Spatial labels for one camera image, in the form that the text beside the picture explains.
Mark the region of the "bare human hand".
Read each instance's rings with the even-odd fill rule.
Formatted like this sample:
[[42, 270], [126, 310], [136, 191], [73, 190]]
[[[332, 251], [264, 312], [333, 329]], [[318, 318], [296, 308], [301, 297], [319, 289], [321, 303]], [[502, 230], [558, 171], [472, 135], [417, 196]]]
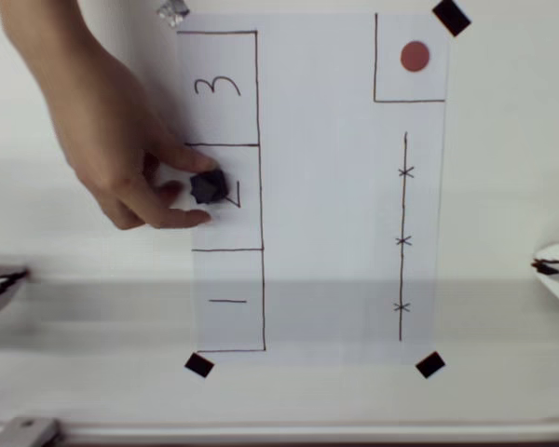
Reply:
[[216, 162], [177, 142], [124, 64], [102, 49], [28, 63], [68, 164], [117, 228], [210, 221], [203, 210], [172, 206], [180, 183], [156, 186], [153, 179], [160, 164], [201, 173]]

